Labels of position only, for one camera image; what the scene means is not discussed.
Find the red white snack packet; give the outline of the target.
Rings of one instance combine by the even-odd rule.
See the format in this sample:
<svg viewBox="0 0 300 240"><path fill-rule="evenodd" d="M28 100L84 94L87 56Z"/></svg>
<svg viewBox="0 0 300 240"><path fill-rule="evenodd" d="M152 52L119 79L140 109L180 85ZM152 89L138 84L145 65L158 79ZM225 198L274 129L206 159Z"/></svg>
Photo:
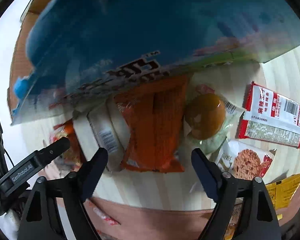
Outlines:
<svg viewBox="0 0 300 240"><path fill-rule="evenodd" d="M300 103L252 82L244 108L239 139L300 149Z"/></svg>

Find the braised egg clear packet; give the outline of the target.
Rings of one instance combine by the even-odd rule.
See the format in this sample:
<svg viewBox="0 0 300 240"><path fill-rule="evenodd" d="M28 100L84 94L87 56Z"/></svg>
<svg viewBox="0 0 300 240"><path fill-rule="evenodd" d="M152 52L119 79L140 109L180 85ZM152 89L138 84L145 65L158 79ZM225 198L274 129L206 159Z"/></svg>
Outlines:
<svg viewBox="0 0 300 240"><path fill-rule="evenodd" d="M186 94L183 117L185 142L211 154L222 145L230 128L244 113L221 93L202 83L191 86Z"/></svg>

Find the orange snack bag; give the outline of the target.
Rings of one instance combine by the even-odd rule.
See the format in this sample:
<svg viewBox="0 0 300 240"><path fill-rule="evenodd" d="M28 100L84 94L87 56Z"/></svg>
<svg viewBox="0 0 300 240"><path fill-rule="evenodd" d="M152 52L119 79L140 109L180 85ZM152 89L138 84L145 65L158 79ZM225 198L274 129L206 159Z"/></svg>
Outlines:
<svg viewBox="0 0 300 240"><path fill-rule="evenodd" d="M144 83L114 96L130 130L121 167L136 172L183 172L176 158L189 77Z"/></svg>

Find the red noodle snack packet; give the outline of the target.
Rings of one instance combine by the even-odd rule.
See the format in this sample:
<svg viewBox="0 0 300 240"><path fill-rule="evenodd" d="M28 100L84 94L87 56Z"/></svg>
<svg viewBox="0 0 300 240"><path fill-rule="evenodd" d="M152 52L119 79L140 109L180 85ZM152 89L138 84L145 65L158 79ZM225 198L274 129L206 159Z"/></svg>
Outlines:
<svg viewBox="0 0 300 240"><path fill-rule="evenodd" d="M66 166L67 169L76 171L86 161L81 146L77 139L72 120L57 124L50 132L50 143L61 139L66 142L68 149L55 160L57 165Z"/></svg>

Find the yellow snack packet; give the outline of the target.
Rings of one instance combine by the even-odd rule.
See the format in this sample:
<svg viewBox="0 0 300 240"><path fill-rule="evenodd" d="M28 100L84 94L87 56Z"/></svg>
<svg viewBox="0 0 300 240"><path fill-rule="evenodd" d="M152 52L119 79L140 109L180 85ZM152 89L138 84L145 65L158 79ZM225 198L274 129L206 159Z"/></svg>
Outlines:
<svg viewBox="0 0 300 240"><path fill-rule="evenodd" d="M294 193L300 186L300 174L266 185L275 210L288 207Z"/></svg>

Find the cookie picture snack packet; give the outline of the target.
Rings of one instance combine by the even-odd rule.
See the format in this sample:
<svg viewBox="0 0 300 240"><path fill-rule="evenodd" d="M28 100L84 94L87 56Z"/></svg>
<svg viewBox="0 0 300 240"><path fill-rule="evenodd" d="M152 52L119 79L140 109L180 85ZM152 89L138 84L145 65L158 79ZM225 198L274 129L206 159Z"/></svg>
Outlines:
<svg viewBox="0 0 300 240"><path fill-rule="evenodd" d="M253 180L264 177L275 158L275 150L265 151L238 140L226 140L215 160L223 172L238 179Z"/></svg>

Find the white wrapped cake packet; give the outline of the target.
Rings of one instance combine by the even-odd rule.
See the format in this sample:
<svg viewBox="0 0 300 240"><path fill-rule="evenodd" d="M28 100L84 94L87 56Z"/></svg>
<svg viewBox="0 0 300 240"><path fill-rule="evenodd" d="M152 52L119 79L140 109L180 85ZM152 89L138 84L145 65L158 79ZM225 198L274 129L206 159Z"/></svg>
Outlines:
<svg viewBox="0 0 300 240"><path fill-rule="evenodd" d="M77 113L73 126L87 161L99 148L108 152L107 172L120 172L130 139L130 129L112 97Z"/></svg>

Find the blue milk cardboard box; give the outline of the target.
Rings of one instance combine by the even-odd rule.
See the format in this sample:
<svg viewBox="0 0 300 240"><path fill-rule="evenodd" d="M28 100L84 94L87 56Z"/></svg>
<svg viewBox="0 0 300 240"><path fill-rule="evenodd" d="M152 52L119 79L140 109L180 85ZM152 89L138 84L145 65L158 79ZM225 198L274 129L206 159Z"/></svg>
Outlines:
<svg viewBox="0 0 300 240"><path fill-rule="evenodd" d="M33 0L13 55L12 124L299 45L300 18L285 0Z"/></svg>

